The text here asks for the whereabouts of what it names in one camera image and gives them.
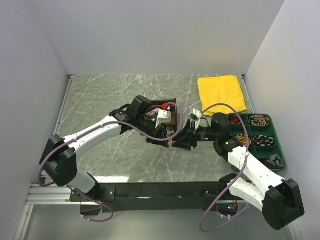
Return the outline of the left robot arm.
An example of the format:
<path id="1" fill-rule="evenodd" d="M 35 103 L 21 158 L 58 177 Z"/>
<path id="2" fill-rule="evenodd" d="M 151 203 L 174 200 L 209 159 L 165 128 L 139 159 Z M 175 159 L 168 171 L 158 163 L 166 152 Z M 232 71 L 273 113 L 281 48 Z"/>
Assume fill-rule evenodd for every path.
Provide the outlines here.
<path id="1" fill-rule="evenodd" d="M 38 184 L 45 186 L 41 175 L 46 172 L 57 186 L 69 186 L 82 192 L 88 201 L 96 200 L 101 192 L 100 184 L 91 174 L 78 169 L 78 159 L 102 142 L 130 130 L 146 136 L 149 143 L 168 147 L 171 138 L 166 136 L 164 125 L 172 120 L 173 103 L 165 103 L 158 110 L 151 110 L 151 106 L 149 99 L 139 95 L 132 103 L 113 110 L 98 123 L 78 133 L 51 136 L 39 162 Z"/>

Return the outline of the brown wooden desk organizer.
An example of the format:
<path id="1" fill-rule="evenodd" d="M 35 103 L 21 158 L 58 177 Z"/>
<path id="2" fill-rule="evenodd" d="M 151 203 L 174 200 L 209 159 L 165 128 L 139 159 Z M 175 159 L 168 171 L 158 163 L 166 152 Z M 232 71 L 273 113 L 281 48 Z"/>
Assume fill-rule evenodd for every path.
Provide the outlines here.
<path id="1" fill-rule="evenodd" d="M 163 104 L 166 104 L 168 102 L 173 102 L 173 103 L 177 103 L 177 99 L 173 98 L 173 99 L 157 99 L 157 100 L 151 100 L 151 107 L 147 110 L 147 113 L 149 113 L 150 111 L 156 109 L 156 108 L 162 108 Z M 175 130 L 175 133 L 178 129 L 178 111 L 177 108 L 170 104 L 169 105 L 171 107 L 171 122 L 170 123 L 166 123 L 164 125 L 164 129 L 166 131 L 167 134 L 167 130 L 166 127 L 173 127 Z M 152 121 L 156 121 L 156 117 L 157 115 L 147 115 L 148 118 L 150 118 Z"/>

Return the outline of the pink eraser stick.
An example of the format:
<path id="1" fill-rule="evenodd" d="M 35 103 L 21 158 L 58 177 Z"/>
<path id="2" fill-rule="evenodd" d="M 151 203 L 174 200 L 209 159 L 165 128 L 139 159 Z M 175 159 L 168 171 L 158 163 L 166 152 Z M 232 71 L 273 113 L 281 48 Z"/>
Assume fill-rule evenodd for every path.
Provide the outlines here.
<path id="1" fill-rule="evenodd" d="M 146 115 L 147 116 L 153 116 L 153 115 L 157 115 L 160 111 L 160 108 L 155 108 L 153 110 L 151 110 L 150 112 L 148 112 Z"/>

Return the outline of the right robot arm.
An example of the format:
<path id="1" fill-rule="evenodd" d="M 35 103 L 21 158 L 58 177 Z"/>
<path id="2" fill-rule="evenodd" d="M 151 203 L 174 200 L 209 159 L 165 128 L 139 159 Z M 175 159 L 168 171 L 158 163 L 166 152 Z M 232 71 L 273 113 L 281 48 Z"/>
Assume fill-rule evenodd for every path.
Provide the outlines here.
<path id="1" fill-rule="evenodd" d="M 212 142 L 215 152 L 239 169 L 238 174 L 231 173 L 220 180 L 219 192 L 213 194 L 214 204 L 221 197 L 238 197 L 260 210 L 275 230 L 305 214 L 298 183 L 272 172 L 249 152 L 247 146 L 233 137 L 228 115 L 215 113 L 207 127 L 200 127 L 200 120 L 200 116 L 192 114 L 173 139 L 172 147 L 190 151 L 198 142 Z"/>

